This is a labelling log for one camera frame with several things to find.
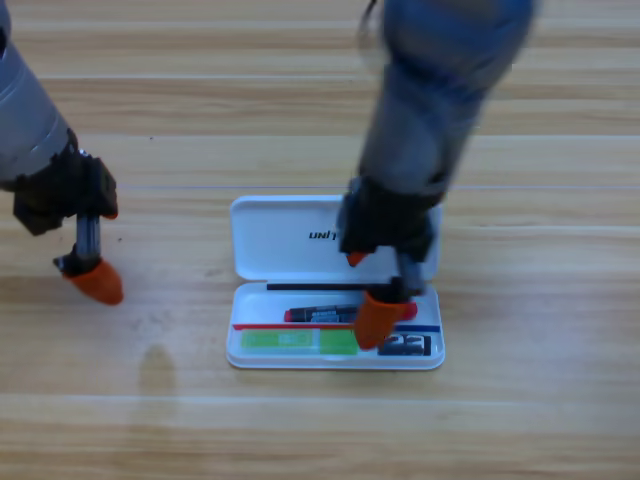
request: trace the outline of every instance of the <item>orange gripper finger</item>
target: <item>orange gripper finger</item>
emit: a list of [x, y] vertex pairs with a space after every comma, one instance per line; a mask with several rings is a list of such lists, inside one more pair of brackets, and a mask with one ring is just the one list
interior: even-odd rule
[[362, 260], [367, 257], [367, 255], [368, 253], [350, 253], [349, 255], [347, 255], [347, 262], [349, 262], [350, 266], [356, 267]]
[[104, 260], [96, 268], [76, 277], [64, 276], [86, 296], [106, 305], [118, 305], [124, 298], [118, 272]]
[[353, 323], [353, 333], [362, 350], [371, 350], [393, 333], [407, 310], [404, 303], [382, 303], [365, 292], [365, 300]]

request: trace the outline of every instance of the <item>green eraser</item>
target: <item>green eraser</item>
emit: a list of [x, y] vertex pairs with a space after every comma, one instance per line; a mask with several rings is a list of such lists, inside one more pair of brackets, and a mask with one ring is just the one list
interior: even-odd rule
[[358, 342], [351, 330], [320, 330], [320, 353], [324, 355], [357, 355]]
[[300, 348], [313, 346], [311, 330], [245, 330], [243, 348]]

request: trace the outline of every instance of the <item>gray robot arm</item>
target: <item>gray robot arm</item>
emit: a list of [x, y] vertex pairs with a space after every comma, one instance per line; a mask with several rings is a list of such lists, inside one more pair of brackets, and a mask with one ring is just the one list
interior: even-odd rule
[[389, 61], [338, 229], [352, 266], [391, 246], [399, 277], [367, 292], [355, 323], [361, 348], [390, 333], [385, 315], [402, 311], [390, 304], [422, 293], [417, 265], [434, 235], [427, 213], [444, 199], [487, 98], [521, 51], [535, 1], [386, 0]]
[[116, 182], [100, 158], [79, 148], [11, 41], [5, 0], [0, 0], [0, 189], [14, 195], [13, 213], [32, 235], [60, 228], [64, 218], [75, 215], [76, 244], [54, 263], [84, 293], [119, 303], [119, 277], [101, 258], [99, 228], [100, 217], [118, 214]]

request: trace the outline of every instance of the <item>wood grain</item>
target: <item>wood grain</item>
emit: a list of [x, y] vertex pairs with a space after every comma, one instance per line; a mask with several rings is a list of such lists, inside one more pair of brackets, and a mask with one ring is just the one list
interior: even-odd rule
[[343, 192], [360, 0], [10, 0], [119, 184], [104, 308], [0, 197], [0, 479], [637, 480], [640, 7], [548, 0], [445, 204], [433, 372], [229, 366], [229, 206]]

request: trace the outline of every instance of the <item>wooden floor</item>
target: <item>wooden floor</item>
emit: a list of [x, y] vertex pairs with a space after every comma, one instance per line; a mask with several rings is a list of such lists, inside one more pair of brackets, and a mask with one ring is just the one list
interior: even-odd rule
[[430, 373], [239, 371], [228, 208], [342, 193], [377, 79], [364, 0], [10, 0], [120, 184], [127, 298], [59, 279], [73, 223], [2, 197], [0, 478], [640, 478], [640, 4], [547, 0], [446, 204]]

